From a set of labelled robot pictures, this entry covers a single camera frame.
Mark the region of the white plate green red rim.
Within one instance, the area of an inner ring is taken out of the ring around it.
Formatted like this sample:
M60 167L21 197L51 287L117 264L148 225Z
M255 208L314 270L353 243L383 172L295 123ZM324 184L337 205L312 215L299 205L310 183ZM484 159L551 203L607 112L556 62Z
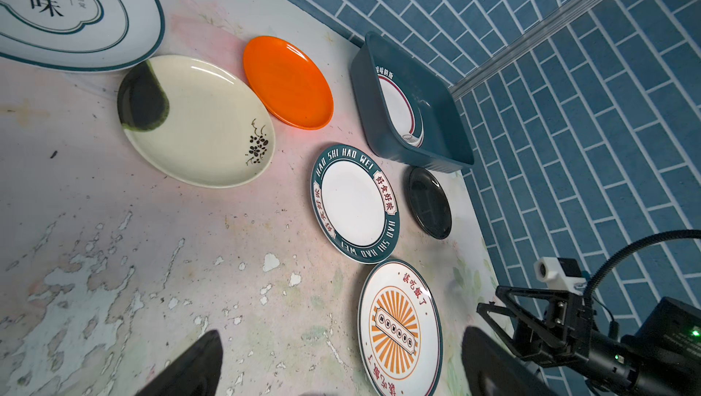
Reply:
M424 122L418 105L414 104L394 82L394 74L384 67L376 67L392 125L409 145L420 148L424 142Z

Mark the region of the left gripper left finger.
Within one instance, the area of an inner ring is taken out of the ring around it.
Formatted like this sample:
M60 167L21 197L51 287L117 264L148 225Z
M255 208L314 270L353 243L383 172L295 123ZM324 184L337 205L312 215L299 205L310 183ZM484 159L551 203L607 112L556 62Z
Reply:
M209 330L137 395L215 395L224 350L217 330Z

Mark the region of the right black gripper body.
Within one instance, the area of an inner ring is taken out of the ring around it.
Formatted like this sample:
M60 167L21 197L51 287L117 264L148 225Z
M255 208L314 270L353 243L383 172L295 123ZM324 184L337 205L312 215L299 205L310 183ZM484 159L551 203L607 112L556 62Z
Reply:
M547 336L542 336L548 363L571 365L590 357L594 311L591 300L568 291L546 290L548 309L544 315Z

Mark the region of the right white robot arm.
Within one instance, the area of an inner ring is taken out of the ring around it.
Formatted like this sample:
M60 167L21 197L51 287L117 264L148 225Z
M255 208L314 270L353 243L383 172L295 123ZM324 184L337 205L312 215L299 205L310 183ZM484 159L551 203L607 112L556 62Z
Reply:
M635 335L615 339L595 323L593 292L500 286L499 303L478 314L522 361L567 367L593 388L617 395L697 395L699 312L671 298L658 303Z

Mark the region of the white plate orange sunburst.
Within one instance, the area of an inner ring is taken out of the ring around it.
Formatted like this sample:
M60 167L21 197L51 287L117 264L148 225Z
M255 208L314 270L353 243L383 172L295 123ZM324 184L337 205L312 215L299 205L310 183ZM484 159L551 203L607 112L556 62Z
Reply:
M363 366L379 395L433 395L444 357L439 312L427 282L387 259L367 277L358 306Z

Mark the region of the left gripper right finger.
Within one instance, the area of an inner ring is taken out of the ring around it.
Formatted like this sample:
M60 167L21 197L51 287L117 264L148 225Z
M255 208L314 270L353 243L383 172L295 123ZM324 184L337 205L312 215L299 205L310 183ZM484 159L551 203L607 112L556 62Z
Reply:
M466 328L461 361L473 395L555 395L480 328Z

